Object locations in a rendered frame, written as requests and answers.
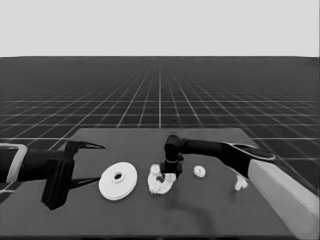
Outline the white round carrier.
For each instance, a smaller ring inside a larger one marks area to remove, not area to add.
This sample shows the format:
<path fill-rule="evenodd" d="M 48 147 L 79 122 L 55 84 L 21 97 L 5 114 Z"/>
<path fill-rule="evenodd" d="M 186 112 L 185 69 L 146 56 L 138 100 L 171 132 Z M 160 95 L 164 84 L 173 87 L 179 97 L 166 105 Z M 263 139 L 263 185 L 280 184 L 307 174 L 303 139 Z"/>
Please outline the white round carrier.
<path fill-rule="evenodd" d="M 149 172 L 147 183 L 148 187 L 153 184 L 154 182 L 157 182 L 160 184 L 160 189 L 158 195 L 166 194 L 170 191 L 174 183 L 167 183 L 165 181 L 165 176 L 162 175 L 162 172 L 160 174 L 154 175 L 151 172 Z"/>

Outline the large thick white disc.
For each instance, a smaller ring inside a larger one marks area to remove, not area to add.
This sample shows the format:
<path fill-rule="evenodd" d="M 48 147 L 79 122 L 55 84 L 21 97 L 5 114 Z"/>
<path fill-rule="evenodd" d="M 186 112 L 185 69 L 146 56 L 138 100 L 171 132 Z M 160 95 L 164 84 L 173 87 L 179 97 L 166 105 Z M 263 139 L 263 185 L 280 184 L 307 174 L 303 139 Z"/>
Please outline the large thick white disc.
<path fill-rule="evenodd" d="M 118 162 L 102 173 L 98 188 L 105 199 L 118 201 L 133 191 L 137 181 L 138 173 L 134 165 L 129 162 Z"/>

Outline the small white T-shaped piece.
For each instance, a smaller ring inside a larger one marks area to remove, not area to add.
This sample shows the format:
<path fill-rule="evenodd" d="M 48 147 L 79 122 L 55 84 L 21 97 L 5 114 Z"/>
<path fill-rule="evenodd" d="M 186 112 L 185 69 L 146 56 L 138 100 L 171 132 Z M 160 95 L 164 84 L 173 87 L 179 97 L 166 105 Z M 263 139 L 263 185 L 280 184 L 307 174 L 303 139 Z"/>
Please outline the small white T-shaped piece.
<path fill-rule="evenodd" d="M 240 191 L 241 189 L 246 189 L 248 186 L 248 183 L 246 179 L 240 175 L 237 176 L 237 181 L 235 184 L 235 190 Z"/>

